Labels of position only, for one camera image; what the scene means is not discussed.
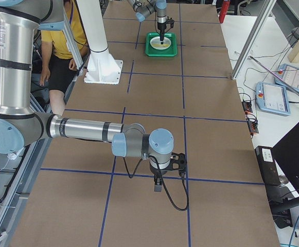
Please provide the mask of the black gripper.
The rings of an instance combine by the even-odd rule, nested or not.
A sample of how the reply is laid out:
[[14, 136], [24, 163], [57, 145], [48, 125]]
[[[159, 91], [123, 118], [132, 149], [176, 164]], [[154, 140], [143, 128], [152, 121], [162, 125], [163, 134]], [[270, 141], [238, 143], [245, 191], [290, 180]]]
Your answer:
[[163, 44], [163, 35], [166, 30], [166, 22], [164, 23], [158, 23], [158, 29], [160, 31], [160, 43]]
[[150, 171], [154, 174], [154, 192], [161, 192], [163, 186], [163, 178], [162, 176], [165, 175], [168, 170], [167, 169], [158, 169], [150, 165]]

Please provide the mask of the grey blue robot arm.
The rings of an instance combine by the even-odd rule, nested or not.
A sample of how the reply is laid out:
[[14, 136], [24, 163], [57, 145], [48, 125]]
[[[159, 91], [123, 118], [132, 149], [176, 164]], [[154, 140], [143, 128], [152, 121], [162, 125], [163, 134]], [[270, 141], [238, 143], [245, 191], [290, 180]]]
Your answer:
[[[35, 112], [29, 103], [35, 29], [42, 33], [40, 84], [48, 84], [51, 114]], [[168, 130], [146, 134], [138, 124], [62, 117], [66, 90], [78, 70], [76, 51], [90, 55], [86, 81], [118, 83], [122, 62], [108, 50], [98, 1], [0, 1], [0, 153], [47, 137], [110, 142], [116, 156], [149, 160], [155, 190], [165, 188], [163, 174], [173, 162]]]
[[168, 16], [166, 13], [167, 2], [165, 0], [148, 1], [147, 4], [141, 1], [128, 0], [128, 3], [132, 6], [136, 18], [139, 22], [143, 22], [151, 14], [156, 14], [157, 28], [160, 35], [160, 43], [164, 43], [165, 30], [167, 28]]

